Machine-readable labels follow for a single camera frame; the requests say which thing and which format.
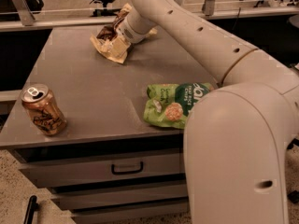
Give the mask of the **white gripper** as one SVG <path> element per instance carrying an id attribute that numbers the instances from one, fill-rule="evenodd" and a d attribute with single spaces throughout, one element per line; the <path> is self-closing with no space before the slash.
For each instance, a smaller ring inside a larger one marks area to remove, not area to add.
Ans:
<path id="1" fill-rule="evenodd" d="M 127 54 L 127 50 L 131 46 L 131 43 L 137 44 L 146 37 L 145 35 L 141 35 L 134 31 L 127 20 L 123 20 L 119 25 L 119 33 L 125 38 L 118 36 L 112 40 L 110 52 L 115 58 L 121 58 L 125 56 Z"/>

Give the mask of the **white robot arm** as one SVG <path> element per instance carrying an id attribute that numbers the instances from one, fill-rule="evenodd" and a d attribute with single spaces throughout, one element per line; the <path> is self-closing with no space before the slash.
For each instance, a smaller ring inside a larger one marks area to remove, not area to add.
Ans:
<path id="1" fill-rule="evenodd" d="M 195 104 L 184 129 L 192 224 L 289 224 L 285 156 L 299 134 L 297 72 L 178 0 L 131 1 L 120 34 L 137 43 L 161 26 L 221 85 Z"/>

